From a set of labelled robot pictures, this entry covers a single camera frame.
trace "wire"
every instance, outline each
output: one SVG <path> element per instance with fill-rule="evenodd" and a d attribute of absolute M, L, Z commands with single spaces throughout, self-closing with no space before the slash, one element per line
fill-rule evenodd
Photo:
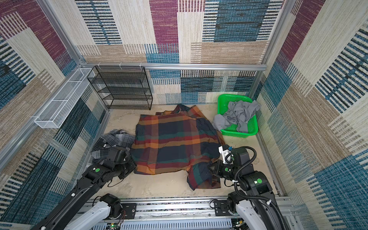
<path fill-rule="evenodd" d="M 119 222 L 117 223 L 117 225 L 121 225 L 123 222 L 124 222 L 124 219 L 125 219 L 125 215 L 126 215 L 126 212 L 125 212 L 125 210 L 123 210 L 124 211 L 124 215 L 122 215 L 121 217 L 120 217 L 120 220 L 119 220 Z"/>
<path fill-rule="evenodd" d="M 233 159 L 231 158 L 231 153 L 229 153 L 229 154 L 227 154 L 227 155 L 225 156 L 225 161 L 226 161 L 226 163 L 228 163 L 228 164 L 231 164 L 231 163 L 233 162 Z"/>
<path fill-rule="evenodd" d="M 230 186 L 227 186 L 227 185 L 226 185 L 226 181 L 227 181 L 227 180 L 226 180 L 226 179 L 224 179 L 224 185 L 225 185 L 226 187 L 234 186 L 234 184 L 232 184 L 232 185 L 230 185 Z"/>
<path fill-rule="evenodd" d="M 211 201 L 209 202 L 209 206 L 210 206 L 210 208 L 215 209 L 216 207 L 215 207 L 215 204 L 214 204 L 214 203 L 213 203 L 213 207 L 211 206 L 211 203 L 212 203 L 213 201 L 219 201 L 219 200 L 218 200 L 218 199 L 213 199 L 213 200 L 211 200 Z M 221 202 L 222 204 L 227 205 L 227 202 L 223 202 L 223 201 L 219 201 L 219 202 Z"/>
<path fill-rule="evenodd" d="M 95 199 L 93 200 L 93 203 L 92 203 L 92 207 L 93 207 L 93 205 L 95 204 L 95 201 L 96 201 L 97 197 L 102 197 L 102 196 L 96 196 L 96 197 L 95 197 Z"/>
<path fill-rule="evenodd" d="M 111 184 L 111 182 L 113 182 L 113 180 L 111 180 L 110 183 L 107 185 L 107 187 L 108 188 L 114 187 L 115 185 L 120 184 L 123 180 L 124 180 L 124 178 L 120 182 L 118 182 L 117 184 L 114 184 L 113 186 L 109 186 Z"/>

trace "beige floor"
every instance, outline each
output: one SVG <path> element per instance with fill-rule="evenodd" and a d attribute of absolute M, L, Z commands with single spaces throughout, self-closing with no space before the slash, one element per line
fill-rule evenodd
<path fill-rule="evenodd" d="M 217 104 L 198 105 L 198 107 L 210 121 L 212 121 L 213 117 L 217 114 Z M 105 133 L 112 129 L 123 129 L 129 134 L 135 135 L 135 126 L 139 121 L 140 114 L 155 114 L 156 112 L 173 110 L 174 108 L 175 105 L 153 105 L 150 111 L 112 110 Z M 272 181 L 261 148 L 255 136 L 250 136 L 248 138 L 224 136 L 224 139 L 228 145 L 234 148 L 241 146 L 253 147 L 257 151 L 257 158 L 253 162 L 254 169 L 263 172 L 269 181 Z M 106 193 L 111 193 L 119 198 L 220 196 L 227 195 L 234 191 L 233 187 L 224 186 L 223 179 L 221 179 L 221 188 L 196 189 L 193 191 L 187 183 L 187 175 L 188 173 L 184 170 L 159 175 L 138 175 L 131 173 L 124 181 L 114 187 L 108 188 L 106 184 L 94 197 Z M 112 185 L 119 181 L 119 178 L 114 178 Z M 271 182 L 271 185 L 273 191 L 276 192 L 273 182 Z"/>

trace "patterned wall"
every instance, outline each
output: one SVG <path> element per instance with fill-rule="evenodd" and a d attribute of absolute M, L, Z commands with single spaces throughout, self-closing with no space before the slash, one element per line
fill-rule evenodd
<path fill-rule="evenodd" d="M 283 0 L 50 0 L 86 61 L 259 64 Z M 148 71 L 153 104 L 247 95 L 254 72 Z"/>
<path fill-rule="evenodd" d="M 0 2 L 0 149 L 75 66 L 35 0 Z"/>
<path fill-rule="evenodd" d="M 75 67 L 35 0 L 0 2 L 0 149 Z M 29 229 L 71 189 L 105 114 L 98 100 L 87 88 L 60 129 L 37 128 L 7 164 L 1 229 Z"/>
<path fill-rule="evenodd" d="M 297 0 L 254 99 L 305 229 L 368 229 L 368 1 Z"/>
<path fill-rule="evenodd" d="M 0 174 L 0 221 L 36 224 L 66 196 L 104 115 L 88 86 L 60 129 L 36 129 Z"/>

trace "white wire basket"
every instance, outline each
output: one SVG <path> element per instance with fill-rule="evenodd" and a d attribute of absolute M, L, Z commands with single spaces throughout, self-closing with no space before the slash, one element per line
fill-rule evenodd
<path fill-rule="evenodd" d="M 42 110 L 35 123 L 41 128 L 60 128 L 84 90 L 88 77 L 94 77 L 92 68 L 79 68 L 65 83 L 56 96 Z"/>

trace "laundry basket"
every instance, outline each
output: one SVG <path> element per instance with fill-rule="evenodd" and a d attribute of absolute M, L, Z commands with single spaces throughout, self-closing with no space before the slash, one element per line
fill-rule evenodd
<path fill-rule="evenodd" d="M 237 101 L 245 101 L 245 102 L 252 102 L 252 99 L 250 99 L 247 96 L 241 96 L 241 95 L 235 95 L 235 94 L 221 94 L 217 100 L 217 112 L 219 114 L 224 114 L 228 107 L 227 105 L 229 102 L 237 102 Z M 258 124 L 257 124 L 257 118 L 255 115 L 248 121 L 248 133 L 245 132 L 237 132 L 236 128 L 238 127 L 237 124 L 232 124 L 230 127 L 221 130 L 222 135 L 225 136 L 233 136 L 233 137 L 243 137 L 246 138 L 248 136 L 253 136 L 258 133 Z"/>

